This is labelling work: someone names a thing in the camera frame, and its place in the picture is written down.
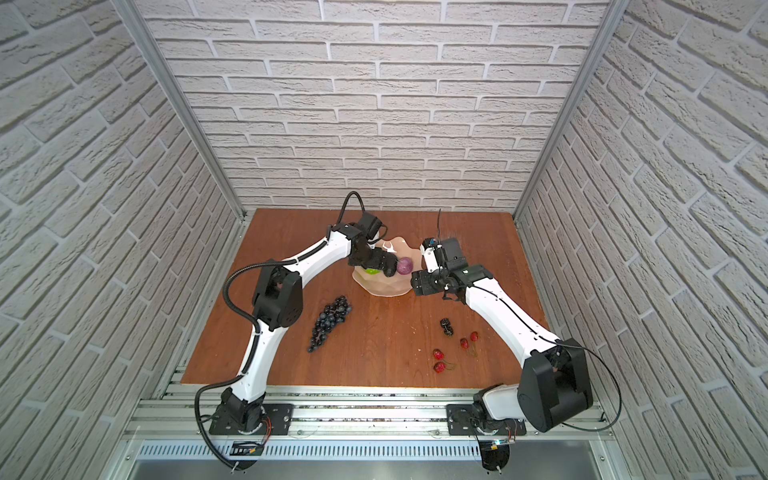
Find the pink wavy fruit bowl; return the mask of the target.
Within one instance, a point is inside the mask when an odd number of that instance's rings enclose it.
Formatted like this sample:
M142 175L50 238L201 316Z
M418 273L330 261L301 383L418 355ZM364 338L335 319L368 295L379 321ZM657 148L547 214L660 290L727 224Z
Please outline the pink wavy fruit bowl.
M419 248L412 248L403 237L380 239L375 246L393 253L398 260L409 258L412 261L412 271L406 274L395 272L392 277L386 277L381 271L372 274L362 267L355 267L352 278L373 296L391 298L410 292L412 290L411 274L423 269Z

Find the purple fake onion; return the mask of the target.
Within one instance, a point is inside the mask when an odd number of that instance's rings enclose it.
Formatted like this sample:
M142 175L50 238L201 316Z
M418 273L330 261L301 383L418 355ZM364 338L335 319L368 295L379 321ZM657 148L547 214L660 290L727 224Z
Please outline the purple fake onion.
M414 262L410 257L399 258L396 270L399 275L410 275L414 269Z

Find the small dark berry cluster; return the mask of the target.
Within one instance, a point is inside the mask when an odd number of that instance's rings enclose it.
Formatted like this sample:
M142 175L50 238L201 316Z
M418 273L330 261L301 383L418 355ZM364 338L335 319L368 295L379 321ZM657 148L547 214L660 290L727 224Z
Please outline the small dark berry cluster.
M440 324L441 328L443 329L443 332L444 332L445 335L447 335L447 336L453 336L454 335L453 327L452 327L451 322L450 322L450 320L448 318L441 319L439 324Z

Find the dark grape bunch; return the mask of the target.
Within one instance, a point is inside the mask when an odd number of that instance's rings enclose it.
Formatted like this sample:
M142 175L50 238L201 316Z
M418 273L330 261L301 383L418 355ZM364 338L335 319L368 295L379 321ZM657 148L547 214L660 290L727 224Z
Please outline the dark grape bunch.
M351 311L352 306L344 295L337 297L332 303L326 304L315 320L307 351L313 353L323 346L333 330L346 322Z

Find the red cherry pair front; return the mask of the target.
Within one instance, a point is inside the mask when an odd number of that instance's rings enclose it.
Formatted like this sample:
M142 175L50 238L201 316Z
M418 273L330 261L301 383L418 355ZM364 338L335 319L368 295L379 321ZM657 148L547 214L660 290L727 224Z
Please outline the red cherry pair front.
M456 365L446 360L446 355L440 349L434 349L432 351L435 363L433 370L436 373L443 373L445 371L452 371L456 368Z

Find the red cherry pair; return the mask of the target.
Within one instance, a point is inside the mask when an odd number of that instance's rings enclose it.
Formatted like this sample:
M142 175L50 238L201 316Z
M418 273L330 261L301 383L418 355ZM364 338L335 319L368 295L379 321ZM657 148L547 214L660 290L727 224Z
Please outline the red cherry pair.
M477 354L476 343L478 342L478 340L479 340L479 333L477 331L472 331L468 337L462 337L459 340L459 342L463 350L467 351L472 355L476 355Z
M456 368L456 365L446 360L446 355L440 349L434 349L432 351L435 363L433 370L436 373L443 373L445 371L452 371Z

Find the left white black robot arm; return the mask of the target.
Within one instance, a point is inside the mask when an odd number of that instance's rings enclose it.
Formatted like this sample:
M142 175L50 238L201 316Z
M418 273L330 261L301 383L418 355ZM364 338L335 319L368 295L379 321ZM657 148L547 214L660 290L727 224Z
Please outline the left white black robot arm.
M351 266L396 273L394 254L377 247L382 222L365 214L354 223L338 222L326 236L284 260L269 260L237 270L225 281L222 298L227 306L252 325L252 334L236 378L218 385L221 402L210 420L214 435L253 434L270 425L264 406L266 386L280 342L303 312L303 289L334 263L346 259ZM254 269L261 271L250 313L235 306L229 296L234 280Z

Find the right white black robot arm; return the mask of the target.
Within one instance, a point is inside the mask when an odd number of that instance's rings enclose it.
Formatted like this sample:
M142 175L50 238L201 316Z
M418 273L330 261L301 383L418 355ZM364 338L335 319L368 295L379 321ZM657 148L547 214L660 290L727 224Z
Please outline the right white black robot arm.
M480 265L411 274L418 296L440 294L480 315L519 361L522 373L514 385L478 392L473 406L484 430L506 420L525 420L547 432L593 406L585 348L562 340L542 327L509 297Z

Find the red cherry pair right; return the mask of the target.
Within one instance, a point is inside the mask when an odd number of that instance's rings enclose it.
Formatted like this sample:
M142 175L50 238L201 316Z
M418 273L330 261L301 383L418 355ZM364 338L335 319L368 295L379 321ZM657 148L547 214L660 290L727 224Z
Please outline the red cherry pair right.
M468 337L462 337L459 340L459 342L463 350L467 351L472 355L476 355L477 354L476 343L478 342L478 340L479 340L479 333L477 331L472 331Z

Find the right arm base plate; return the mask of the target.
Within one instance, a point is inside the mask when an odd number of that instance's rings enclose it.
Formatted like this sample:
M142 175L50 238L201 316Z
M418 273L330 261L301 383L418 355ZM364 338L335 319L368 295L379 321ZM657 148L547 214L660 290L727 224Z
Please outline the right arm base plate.
M506 436L512 438L527 434L524 420L495 420L475 404L448 404L446 417L450 436Z

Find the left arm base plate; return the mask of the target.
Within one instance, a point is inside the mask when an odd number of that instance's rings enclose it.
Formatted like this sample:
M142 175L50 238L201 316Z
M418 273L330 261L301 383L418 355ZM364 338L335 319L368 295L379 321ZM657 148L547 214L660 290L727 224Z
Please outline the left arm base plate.
M291 426L293 404L267 403L244 409L220 404L213 414L208 432L212 435L285 436Z

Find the aluminium rail frame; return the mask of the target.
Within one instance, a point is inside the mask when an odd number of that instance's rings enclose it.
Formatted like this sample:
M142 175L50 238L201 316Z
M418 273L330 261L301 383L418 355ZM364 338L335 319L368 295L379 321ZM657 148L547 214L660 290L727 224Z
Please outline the aluminium rail frame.
M173 383L158 399L141 400L125 429L140 438L194 438L197 385ZM464 388L269 386L267 404L294 406L279 440L427 439L448 437L447 406L469 404Z

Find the right corner metal post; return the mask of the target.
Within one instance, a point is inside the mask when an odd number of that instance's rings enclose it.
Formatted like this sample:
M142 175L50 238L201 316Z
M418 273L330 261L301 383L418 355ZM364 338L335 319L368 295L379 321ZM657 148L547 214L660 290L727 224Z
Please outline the right corner metal post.
M535 162L531 175L525 185L523 193L512 213L515 222L523 213L530 202L538 181L551 161L553 152L558 145L560 137L569 125L581 99L585 94L597 67L602 61L613 35L618 28L622 17L630 4L629 0L613 0L608 3L607 9L597 28L594 39L587 48L583 61L577 71L574 81L565 96L562 108L545 141L544 148Z

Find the corner metal post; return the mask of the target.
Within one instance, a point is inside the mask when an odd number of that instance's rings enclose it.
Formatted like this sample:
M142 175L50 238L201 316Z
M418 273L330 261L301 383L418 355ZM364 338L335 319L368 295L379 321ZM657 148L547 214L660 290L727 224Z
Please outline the corner metal post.
M597 67L602 61L613 35L618 28L622 17L630 4L629 0L613 0L608 3L607 9L597 28L594 39L587 48L583 61L577 71L574 81L565 96L562 108L545 141L544 148L535 162L531 175L525 185L523 193L512 213L515 222L523 213L530 202L538 181L551 161L553 152L558 145L560 137L569 125L581 99L585 94Z
M230 209L239 221L244 222L247 217L247 211L235 193L212 145L206 137L180 84L173 75L168 62L164 58L157 41L140 14L137 5L134 1L128 0L115 0L113 5L136 46L142 53L158 85L165 93L170 106L198 150L203 163L208 168Z

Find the left corner metal post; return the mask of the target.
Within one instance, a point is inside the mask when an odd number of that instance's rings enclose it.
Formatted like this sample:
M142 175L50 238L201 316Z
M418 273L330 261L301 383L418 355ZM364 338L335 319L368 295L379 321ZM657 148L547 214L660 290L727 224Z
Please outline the left corner metal post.
M158 85L165 93L170 106L198 150L203 163L208 168L230 209L239 221L244 222L247 217L247 211L235 193L212 145L206 137L180 84L173 75L168 62L164 58L157 41L140 14L137 5L134 1L128 0L115 0L113 5L136 46L142 53Z

